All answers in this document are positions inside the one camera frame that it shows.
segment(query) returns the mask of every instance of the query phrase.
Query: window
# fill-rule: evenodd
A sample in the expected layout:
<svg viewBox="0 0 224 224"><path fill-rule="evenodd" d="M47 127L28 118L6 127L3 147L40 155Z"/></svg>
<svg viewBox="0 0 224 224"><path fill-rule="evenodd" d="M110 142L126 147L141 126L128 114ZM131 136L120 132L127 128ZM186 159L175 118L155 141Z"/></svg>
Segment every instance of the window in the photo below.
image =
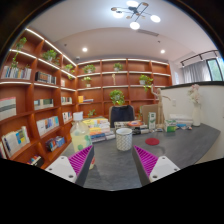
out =
<svg viewBox="0 0 224 224"><path fill-rule="evenodd" d="M223 81L220 66L216 59L207 60L212 81Z"/></svg>
<svg viewBox="0 0 224 224"><path fill-rule="evenodd" d="M219 67L220 67L221 72L222 72L222 78L223 78L223 75L224 75L224 61L223 61L223 58L217 58L217 60L218 60Z"/></svg>

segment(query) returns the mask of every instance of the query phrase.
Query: lamp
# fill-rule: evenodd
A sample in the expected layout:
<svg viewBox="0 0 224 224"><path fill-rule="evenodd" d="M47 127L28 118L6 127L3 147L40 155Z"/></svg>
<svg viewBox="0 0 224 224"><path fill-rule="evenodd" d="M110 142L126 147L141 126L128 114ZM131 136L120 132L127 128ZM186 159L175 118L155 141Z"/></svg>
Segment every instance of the lamp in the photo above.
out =
<svg viewBox="0 0 224 224"><path fill-rule="evenodd" d="M147 15L150 15L150 19L155 22L155 23L158 23L160 22L160 18L156 15L151 15L149 13L146 13L144 12L145 9L149 6L148 3L145 3L145 2L141 2L140 4L136 1L127 1L127 5L129 6L128 8L121 8L121 7L112 7L111 8L111 11L114 12L114 17L116 18L122 18L123 17L123 13L130 13L131 15L129 16L126 16L126 19L132 19L133 16L137 16L136 20L134 22L131 22L130 23L130 27L134 30L137 30L140 28L140 24L137 23L136 21L138 20L138 18L141 16L142 19L145 19L145 16L142 15L143 13L144 14L147 14Z"/></svg>

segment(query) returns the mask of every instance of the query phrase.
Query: wooden bookshelf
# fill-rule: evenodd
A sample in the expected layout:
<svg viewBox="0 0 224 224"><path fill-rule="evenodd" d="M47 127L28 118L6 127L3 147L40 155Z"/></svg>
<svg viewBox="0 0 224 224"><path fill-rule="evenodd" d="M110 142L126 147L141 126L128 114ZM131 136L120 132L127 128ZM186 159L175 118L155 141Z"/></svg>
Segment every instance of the wooden bookshelf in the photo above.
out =
<svg viewBox="0 0 224 224"><path fill-rule="evenodd" d="M108 118L109 108L113 106L110 99L110 92L119 89L124 93L125 104L132 105L135 109L136 117L138 116L140 106L157 103L157 100L150 89L146 92L142 85L139 84L141 74L153 78L154 91L163 86L172 85L172 77L170 66L167 63L141 60L141 59L97 59L94 61L82 62L75 64L60 49L53 48L47 38L33 30L36 34L25 30L17 39L27 38L22 50L19 52L16 61L18 67L24 68L27 64L32 69L30 80L2 78L4 66L10 66L12 58L16 54L16 43L9 51L4 65L0 70L0 99L6 97L16 97L17 115L0 121L0 137L16 131L21 126L27 127L30 143L17 151L11 158L13 161L26 163L32 156L38 154L43 157L44 164L41 167L45 169L66 149L71 143L70 129L72 121L63 121L63 112L83 111L84 118L88 117L90 110L95 109L95 116L104 116ZM42 54L53 49L59 57L59 65L47 62L42 58ZM123 70L114 71L113 65L121 63ZM75 72L65 70L67 64L72 64ZM95 66L94 73L85 74L83 68L86 65L93 64ZM56 77L56 85L35 81L36 72L43 72ZM113 83L112 74L115 74L115 82ZM87 88L83 77L90 76L91 87ZM93 102L79 103L78 96L85 96L86 99L93 99ZM61 97L71 97L72 104L62 105ZM54 106L35 110L34 100L52 98ZM58 116L59 126L51 131L39 136L36 122L38 120ZM47 150L45 142L56 136L63 136L65 144L53 152Z"/></svg>

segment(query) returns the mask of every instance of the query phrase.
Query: paper cup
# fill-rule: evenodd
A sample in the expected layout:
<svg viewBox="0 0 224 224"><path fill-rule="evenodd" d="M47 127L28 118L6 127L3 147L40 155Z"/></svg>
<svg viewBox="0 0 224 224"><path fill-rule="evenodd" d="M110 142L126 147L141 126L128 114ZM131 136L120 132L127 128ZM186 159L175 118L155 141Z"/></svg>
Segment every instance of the paper cup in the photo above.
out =
<svg viewBox="0 0 224 224"><path fill-rule="evenodd" d="M117 149L127 151L132 148L132 130L130 128L119 128L116 130Z"/></svg>

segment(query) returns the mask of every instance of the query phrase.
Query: gray desk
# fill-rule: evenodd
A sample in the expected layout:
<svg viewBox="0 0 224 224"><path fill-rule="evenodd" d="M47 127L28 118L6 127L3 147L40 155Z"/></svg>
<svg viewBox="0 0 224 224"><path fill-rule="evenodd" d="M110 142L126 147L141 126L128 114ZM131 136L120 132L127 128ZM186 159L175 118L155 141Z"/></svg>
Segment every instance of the gray desk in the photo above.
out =
<svg viewBox="0 0 224 224"><path fill-rule="evenodd" d="M133 145L148 150L158 157L165 155L183 169L202 158L219 134L219 130L201 124L200 127L193 127L192 130L180 129L170 133L133 135ZM147 138L157 138L160 143L150 146L145 143ZM84 188L126 190L142 186L131 150L117 150L116 139L94 143L94 152L95 166L89 170Z"/></svg>

